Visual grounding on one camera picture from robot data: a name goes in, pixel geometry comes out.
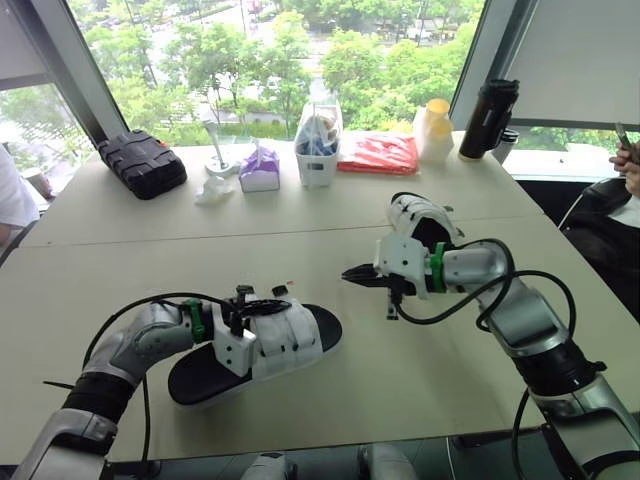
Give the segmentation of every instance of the smartphone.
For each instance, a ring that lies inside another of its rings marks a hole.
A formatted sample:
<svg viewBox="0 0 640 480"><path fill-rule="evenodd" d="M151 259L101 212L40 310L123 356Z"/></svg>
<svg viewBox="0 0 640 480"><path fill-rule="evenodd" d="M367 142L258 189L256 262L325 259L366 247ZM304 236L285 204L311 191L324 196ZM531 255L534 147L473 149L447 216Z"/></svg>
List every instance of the smartphone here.
<svg viewBox="0 0 640 480"><path fill-rule="evenodd" d="M620 143L622 144L622 148L624 148L627 152L631 154L631 161L636 165L640 165L640 155L632 143L629 141L629 137L627 137L627 132L624 130L624 127L620 122L616 122L616 133L618 134L618 138L620 139Z"/></svg>

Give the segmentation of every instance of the red plastic bag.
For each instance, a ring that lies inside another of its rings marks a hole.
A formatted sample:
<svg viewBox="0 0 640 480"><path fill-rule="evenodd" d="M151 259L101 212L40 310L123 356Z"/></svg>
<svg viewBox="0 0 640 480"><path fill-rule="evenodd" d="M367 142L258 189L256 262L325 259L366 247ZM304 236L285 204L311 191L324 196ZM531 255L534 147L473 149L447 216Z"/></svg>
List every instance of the red plastic bag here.
<svg viewBox="0 0 640 480"><path fill-rule="evenodd" d="M340 147L338 170L343 172L413 175L418 151L412 135L404 133L352 134Z"/></svg>

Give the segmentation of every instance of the slide sandal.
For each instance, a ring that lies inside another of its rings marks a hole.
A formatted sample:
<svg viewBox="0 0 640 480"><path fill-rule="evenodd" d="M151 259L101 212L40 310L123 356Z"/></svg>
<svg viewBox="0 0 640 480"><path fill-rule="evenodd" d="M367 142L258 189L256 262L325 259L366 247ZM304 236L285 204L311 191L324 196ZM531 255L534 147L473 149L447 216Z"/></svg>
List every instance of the slide sandal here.
<svg viewBox="0 0 640 480"><path fill-rule="evenodd" d="M303 310L303 315L295 312L297 309ZM212 405L255 381L317 362L342 338L342 325L333 313L317 305L297 302L276 316L252 318L250 330L257 336L260 354L247 375L239 377L228 370L216 360L213 344L207 343L182 357L171 369L168 380L171 398L184 407ZM310 334L306 339L302 338L305 333Z"/></svg>

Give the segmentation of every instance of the black thermos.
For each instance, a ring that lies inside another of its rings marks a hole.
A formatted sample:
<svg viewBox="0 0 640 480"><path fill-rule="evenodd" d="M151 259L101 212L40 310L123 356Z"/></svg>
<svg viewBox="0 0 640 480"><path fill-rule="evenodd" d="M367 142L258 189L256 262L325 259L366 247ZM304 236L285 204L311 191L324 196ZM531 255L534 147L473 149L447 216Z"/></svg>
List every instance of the black thermos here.
<svg viewBox="0 0 640 480"><path fill-rule="evenodd" d="M518 80L487 80L478 93L478 103L471 115L460 154L479 159L500 143L500 135L511 120L511 110L518 99Z"/></svg>

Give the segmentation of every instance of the white bottle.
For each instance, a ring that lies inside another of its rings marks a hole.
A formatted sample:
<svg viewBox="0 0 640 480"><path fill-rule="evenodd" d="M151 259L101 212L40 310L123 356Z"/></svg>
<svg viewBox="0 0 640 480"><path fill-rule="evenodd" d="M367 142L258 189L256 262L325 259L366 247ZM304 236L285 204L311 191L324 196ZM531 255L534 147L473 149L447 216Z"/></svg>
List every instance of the white bottle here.
<svg viewBox="0 0 640 480"><path fill-rule="evenodd" d="M425 146L420 161L425 164L443 164L453 149L453 123L446 117L434 119L427 125Z"/></svg>

